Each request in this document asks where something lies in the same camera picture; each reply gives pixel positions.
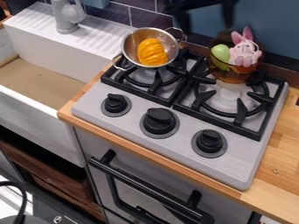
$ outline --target pink bunny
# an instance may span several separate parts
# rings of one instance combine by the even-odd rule
[[[238,67],[250,67],[262,55],[259,46],[254,43],[254,35],[249,26],[244,28],[243,36],[233,31],[232,40],[235,47],[229,49],[230,64]]]

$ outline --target black burner grate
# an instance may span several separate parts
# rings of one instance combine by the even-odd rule
[[[260,105],[248,111],[244,102],[239,98],[237,100],[238,112],[227,113],[217,110],[206,103],[216,94],[216,90],[201,93],[199,92],[199,86],[201,84],[216,84],[216,80],[209,79],[206,77],[208,74],[210,74],[210,72],[206,70],[206,65],[203,65],[202,68],[199,69],[198,72],[195,73],[192,76],[192,78],[188,81],[186,88],[184,89],[182,94],[177,98],[177,101],[174,103],[173,108],[189,116],[193,116],[205,122],[212,123],[223,129],[240,134],[244,137],[249,137],[255,141],[260,141],[262,134],[267,126],[268,120],[272,114],[274,105],[282,91],[284,79],[270,76],[267,74],[266,71],[263,70],[256,72],[255,75],[253,75],[253,78],[247,83],[247,85],[252,87],[253,89],[259,88],[262,90],[263,93],[257,94],[248,92],[247,95],[253,98],[254,100],[258,101]],[[274,97],[270,97],[267,83],[273,83],[278,87]],[[182,101],[192,90],[195,95],[195,101],[190,107],[187,107],[182,103]],[[242,127],[242,123],[245,121],[247,117],[257,115],[261,111],[266,111],[266,115],[258,131]],[[226,119],[221,119],[220,117],[232,118],[233,121],[230,122]]]
[[[187,71],[187,60],[196,61],[195,65],[189,72]],[[119,67],[132,66],[132,64],[125,57],[121,57],[116,64]],[[101,81],[112,87],[119,88],[131,94],[138,95],[144,99],[162,104],[166,107],[170,107],[172,103],[175,101],[176,97],[179,95],[179,93],[183,90],[186,82],[189,80],[191,75],[193,73],[196,73],[196,71],[203,64],[203,56],[190,53],[188,48],[184,48],[180,50],[177,58],[171,64],[166,66],[166,69],[174,74],[174,77],[170,80],[163,81],[161,77],[162,74],[160,74],[158,69],[155,69],[156,73],[153,83],[143,83],[131,77],[131,74],[133,74],[137,69],[140,69],[140,67],[134,66],[130,68],[128,71],[118,72],[118,70],[112,66],[101,76]],[[164,98],[159,94],[159,90],[161,88],[174,83],[177,83],[177,85],[168,98]]]

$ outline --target stovetop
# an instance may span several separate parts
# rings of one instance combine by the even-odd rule
[[[119,72],[110,68],[73,106],[72,113],[246,190],[267,148],[289,85],[263,72],[247,85],[227,84],[206,71],[203,56],[187,55],[178,65],[179,72],[171,70],[175,64],[165,68],[168,78],[163,70]],[[154,78],[149,81],[143,74]],[[170,85],[163,85],[173,79]],[[146,81],[148,85],[140,86]]]

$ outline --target green egg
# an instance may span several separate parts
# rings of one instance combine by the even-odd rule
[[[229,61],[229,48],[227,45],[215,45],[212,48],[212,54],[225,63],[228,63]]]

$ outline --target stove knob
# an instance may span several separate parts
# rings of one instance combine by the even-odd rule
[[[217,131],[206,129],[198,136],[197,145],[203,152],[215,153],[221,150],[223,141]]]
[[[126,107],[128,103],[123,95],[120,94],[108,94],[108,98],[105,102],[105,109],[110,113],[120,113]]]
[[[143,127],[152,134],[163,135],[177,125],[173,113],[165,108],[150,108],[143,119]]]

